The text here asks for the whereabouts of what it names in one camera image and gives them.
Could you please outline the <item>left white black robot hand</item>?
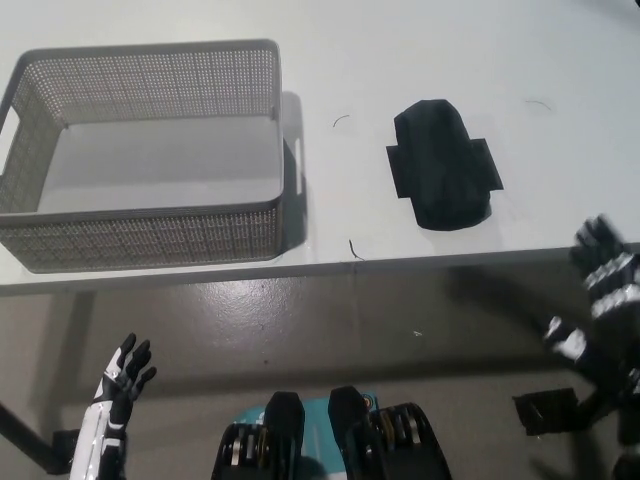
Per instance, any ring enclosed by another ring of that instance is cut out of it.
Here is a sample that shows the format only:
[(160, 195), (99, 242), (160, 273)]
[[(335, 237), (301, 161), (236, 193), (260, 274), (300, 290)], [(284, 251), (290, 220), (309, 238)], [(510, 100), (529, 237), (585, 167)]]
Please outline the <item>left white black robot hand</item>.
[(149, 365), (151, 357), (150, 341), (137, 344), (137, 336), (130, 333), (102, 373), (93, 403), (114, 402), (121, 396), (135, 401), (157, 373), (157, 368)]

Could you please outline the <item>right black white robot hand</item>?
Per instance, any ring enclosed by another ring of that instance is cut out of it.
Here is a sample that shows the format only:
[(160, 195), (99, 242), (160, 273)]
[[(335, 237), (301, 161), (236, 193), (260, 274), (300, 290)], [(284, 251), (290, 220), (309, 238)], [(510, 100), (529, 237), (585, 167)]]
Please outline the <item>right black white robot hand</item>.
[(599, 215), (578, 229), (569, 258), (586, 291), (591, 329), (554, 315), (543, 344), (597, 387), (631, 389), (639, 370), (639, 255)]

